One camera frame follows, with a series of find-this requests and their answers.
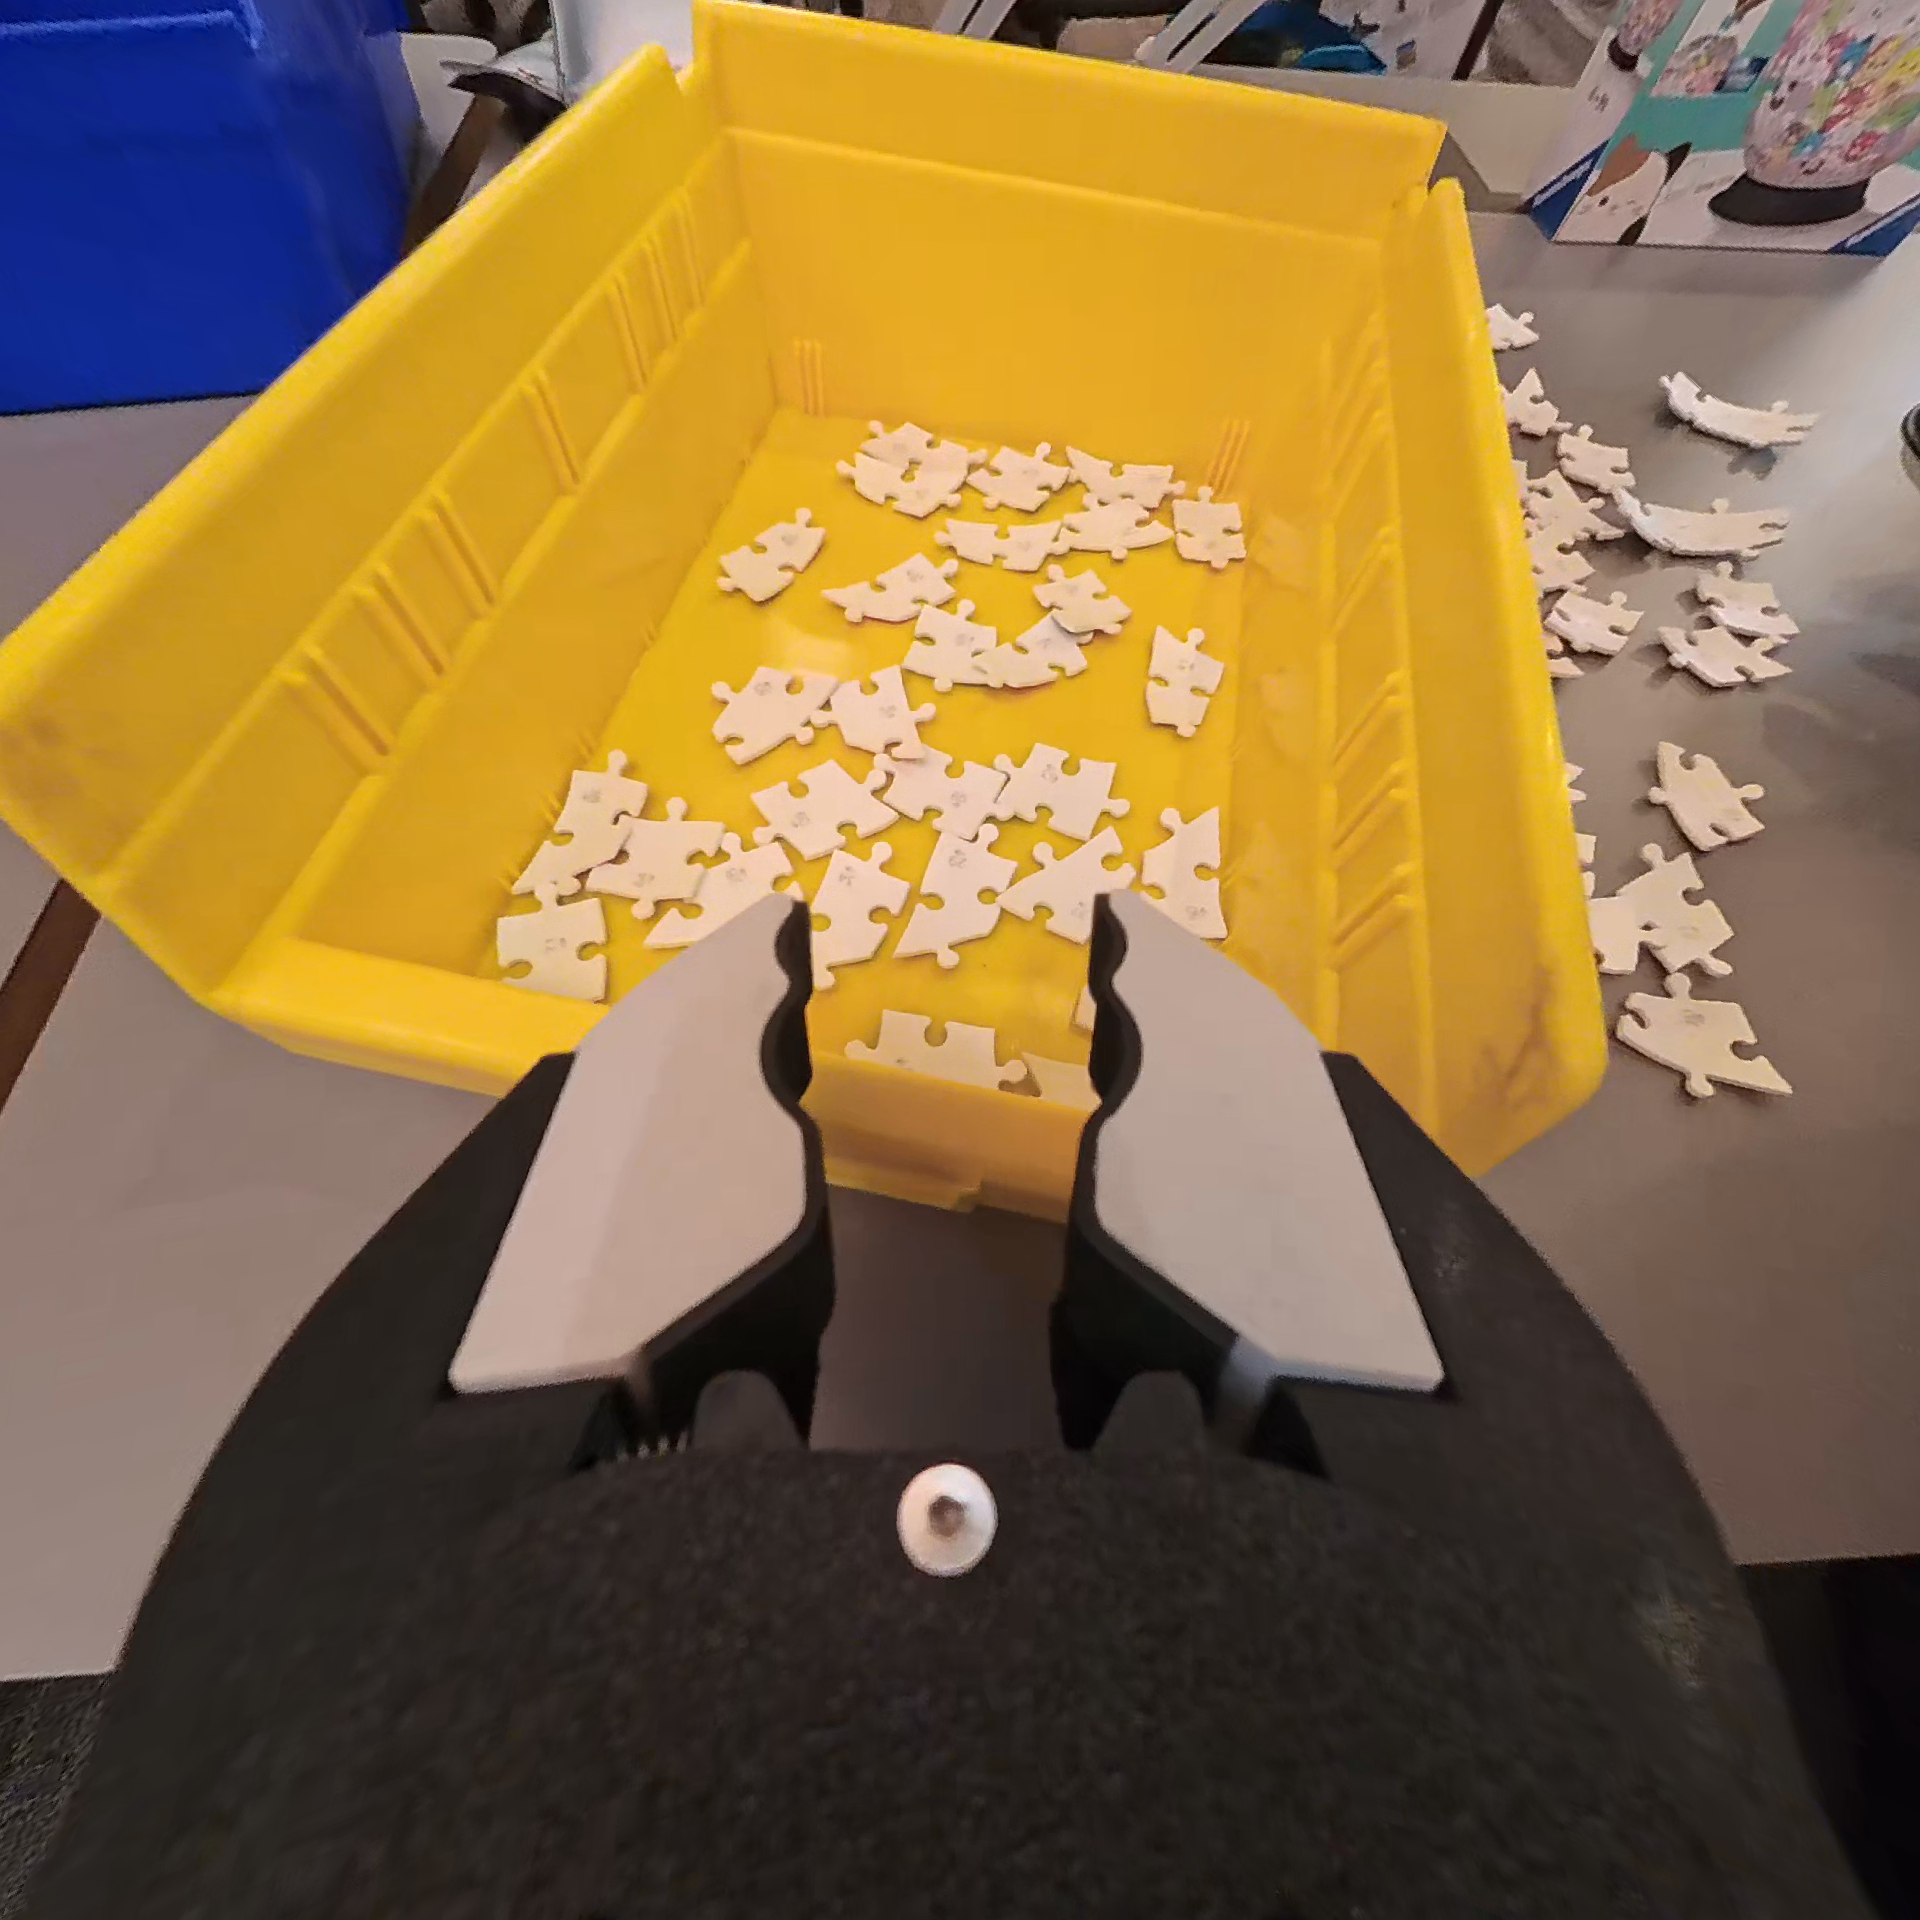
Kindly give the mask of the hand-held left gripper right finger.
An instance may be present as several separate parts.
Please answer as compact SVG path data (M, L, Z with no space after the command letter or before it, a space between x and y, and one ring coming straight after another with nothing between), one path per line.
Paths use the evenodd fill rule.
M1136 893L1088 947L1094 1109L1067 1195L1051 1391L1090 1452L1141 1379L1228 1407L1247 1449L1292 1386L1429 1398L1444 1362L1328 1053L1232 959Z

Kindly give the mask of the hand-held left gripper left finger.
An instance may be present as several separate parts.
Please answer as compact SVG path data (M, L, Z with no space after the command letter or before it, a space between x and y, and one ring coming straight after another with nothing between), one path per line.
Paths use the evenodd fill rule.
M763 896L588 1033L451 1355L455 1395L612 1384L670 1436L745 1375L810 1436L833 1312L810 942L804 900Z

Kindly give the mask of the pile of white puzzle pieces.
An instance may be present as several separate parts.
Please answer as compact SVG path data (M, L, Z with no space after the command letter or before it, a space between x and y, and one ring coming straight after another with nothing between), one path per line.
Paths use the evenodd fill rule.
M1705 700L1752 698L1788 678L1798 622L1759 575L1788 535L1785 509L1732 479L1661 502L1674 479L1624 431L1566 416L1535 368L1531 312L1489 303L1523 551L1541 616L1547 678L1602 688L1567 722L1581 752L1616 748L1599 777L1566 764L1577 876L1613 1041L1703 1100L1785 1099L1789 1084L1732 998L1733 891L1709 883L1714 853L1763 829L1763 789L1677 740Z
M1081 949L1130 883L1253 964L1241 509L1166 466L879 423L827 466L825 427L668 433L636 401L594 443L540 423L559 530L525 580L485 551L498 637L531 647L498 760L530 773L567 716L596 757L493 927L500 1078L778 896L810 904L850 1059L1055 1102L1083 1097L1044 1063L1067 1017L1038 934Z

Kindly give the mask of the yellow plastic bin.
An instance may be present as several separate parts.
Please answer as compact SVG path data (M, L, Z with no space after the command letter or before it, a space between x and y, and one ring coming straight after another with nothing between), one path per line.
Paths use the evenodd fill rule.
M905 423L1166 465L1214 570L1096 568L1081 675L934 690L955 769L1113 766L1139 862L1216 810L1223 956L1484 1175L1606 1071L1509 440L1441 127L698 5L4 640L4 821L207 1011L504 1093L599 1011L501 982L573 770L744 843L718 685L870 681L827 588L934 524L838 474Z

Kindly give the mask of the joined white puzzle strip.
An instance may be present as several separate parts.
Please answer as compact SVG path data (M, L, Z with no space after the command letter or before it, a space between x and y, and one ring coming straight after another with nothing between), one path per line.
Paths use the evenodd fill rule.
M1672 421L1700 436L1752 452L1800 446L1819 421L1819 412L1792 410L1785 398L1752 407L1715 397L1681 370L1659 375L1657 388Z

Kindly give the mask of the colourful puzzle box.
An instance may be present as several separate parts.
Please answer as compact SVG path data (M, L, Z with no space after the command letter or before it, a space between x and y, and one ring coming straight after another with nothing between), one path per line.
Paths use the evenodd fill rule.
M1559 244L1888 257L1917 222L1917 7L1618 5L1520 211Z

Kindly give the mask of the blue plastic bin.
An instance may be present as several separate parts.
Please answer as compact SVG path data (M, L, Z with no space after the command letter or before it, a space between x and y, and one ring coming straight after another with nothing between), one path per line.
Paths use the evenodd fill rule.
M393 3L2 7L5 416L266 388L402 257Z

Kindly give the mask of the white metal stand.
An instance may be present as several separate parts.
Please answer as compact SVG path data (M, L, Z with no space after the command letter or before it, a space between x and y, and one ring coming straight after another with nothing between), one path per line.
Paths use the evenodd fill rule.
M474 100L500 102L525 140L565 109L549 3L407 3L403 55L420 110L422 163L438 163Z

